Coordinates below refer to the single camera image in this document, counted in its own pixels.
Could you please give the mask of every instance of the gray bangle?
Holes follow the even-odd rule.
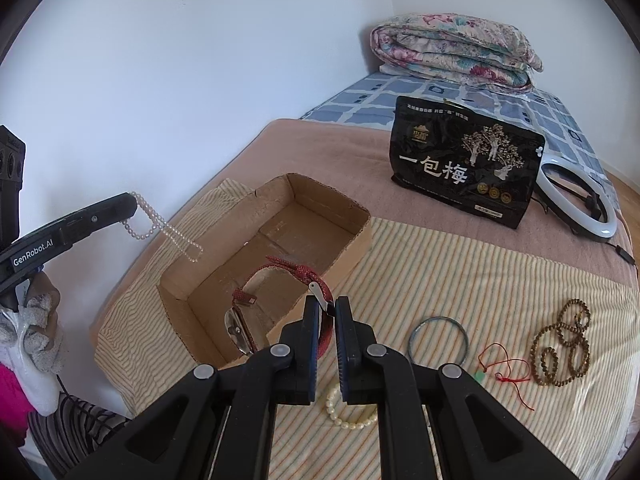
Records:
[[[462,349],[462,357],[459,356],[458,360],[456,361],[457,365],[462,366],[464,364],[464,362],[466,361],[466,356],[469,354],[469,336],[466,334],[465,328],[462,325],[460,325],[459,322],[457,322],[455,319],[452,319],[452,318],[447,317],[447,316],[428,317],[424,321],[420,322],[420,324],[412,330],[411,335],[409,336],[409,343],[407,344],[407,347],[406,347],[406,352],[407,352],[407,354],[409,356],[409,361],[411,361],[412,364],[414,364],[414,365],[417,364],[415,362],[415,360],[414,360],[414,350],[412,348],[412,343],[414,342],[414,339],[415,339],[416,335],[418,334],[418,330],[420,330],[427,323],[430,323],[431,321],[438,321],[438,320],[448,321],[451,324],[457,326],[458,329],[460,330],[460,332],[462,332],[462,336],[465,339],[465,346]]]

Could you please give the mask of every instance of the pearl necklace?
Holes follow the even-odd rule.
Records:
[[[371,416],[368,416],[364,420],[359,420],[358,422],[348,422],[346,420],[342,420],[337,413],[335,413],[335,404],[340,399],[340,384],[335,384],[333,388],[329,390],[329,393],[326,396],[326,402],[324,406],[326,408],[327,415],[334,422],[336,426],[339,428],[343,428],[344,430],[364,430],[364,428],[368,428],[372,424],[375,424],[378,421],[378,412],[375,411]]]
[[[169,238],[169,240],[171,240],[176,247],[178,247],[180,252],[184,254],[184,256],[186,256],[191,263],[195,263],[198,261],[198,258],[200,258],[204,250],[201,245],[197,244],[190,238],[187,238],[180,231],[178,231],[178,229],[176,229],[174,226],[169,224],[164,218],[162,218],[158,214],[158,212],[155,209],[153,209],[148,204],[148,202],[142,197],[142,195],[140,195],[140,193],[131,191],[130,195],[136,199],[136,203],[138,204],[140,209],[142,209],[142,211],[144,211],[146,215],[149,217],[149,219],[151,220],[151,228],[149,229],[149,231],[147,231],[143,235],[140,235],[132,229],[132,227],[129,225],[129,219],[127,219],[122,221],[122,225],[124,225],[124,228],[127,230],[127,233],[129,233],[136,240],[146,240],[155,232],[156,229],[160,229],[160,231],[163,232],[164,235],[167,236],[167,238]],[[187,249],[189,248],[189,246],[194,246],[195,248],[197,248],[198,256],[196,256],[195,258],[192,258],[187,254]]]

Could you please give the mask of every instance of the white bead bracelet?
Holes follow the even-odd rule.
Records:
[[[342,420],[335,413],[335,405],[340,399],[340,384],[335,384],[333,388],[329,390],[329,393],[326,396],[326,402],[324,406],[326,407],[327,415],[334,422],[334,424],[344,430],[364,430],[364,428],[368,428],[372,424],[375,424],[378,421],[378,412],[373,412],[371,416],[368,416],[364,420],[359,420],[358,422],[348,422],[346,420]]]

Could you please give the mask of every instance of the folded quilt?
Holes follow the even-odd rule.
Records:
[[[533,88],[542,61],[512,25],[460,14],[405,14],[371,31],[370,45],[393,75],[449,80],[500,93]]]

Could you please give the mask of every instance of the brown bead necklace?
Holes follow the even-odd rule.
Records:
[[[564,313],[569,309],[570,306],[577,305],[580,310],[574,314],[574,324],[570,325],[562,321]],[[529,357],[529,362],[531,364],[531,370],[533,374],[534,380],[540,384],[541,386],[545,386],[547,384],[552,384],[553,386],[565,386],[569,384],[574,379],[578,377],[583,377],[587,370],[589,369],[589,363],[591,359],[591,355],[589,354],[589,342],[584,338],[584,332],[588,329],[591,323],[591,313],[587,305],[582,300],[569,300],[562,308],[560,313],[558,314],[558,320],[556,323],[545,326],[536,337],[533,339],[533,345],[531,346],[531,354]],[[538,374],[538,367],[536,365],[536,356],[538,355],[538,342],[543,334],[546,332],[550,332],[551,330],[555,330],[558,334],[558,339],[560,340],[560,344],[566,348],[569,348],[569,372],[571,374],[570,377],[558,381],[556,379],[556,375],[558,373],[558,353],[551,346],[543,349],[542,354],[540,355],[540,367],[542,368],[543,377]],[[564,338],[563,330],[567,330],[570,333],[575,334],[575,337],[571,340],[567,340]],[[580,366],[577,368],[574,367],[574,357],[575,350],[580,347],[582,349],[582,360],[580,362]],[[546,364],[547,356],[551,354],[551,368],[549,369]]]

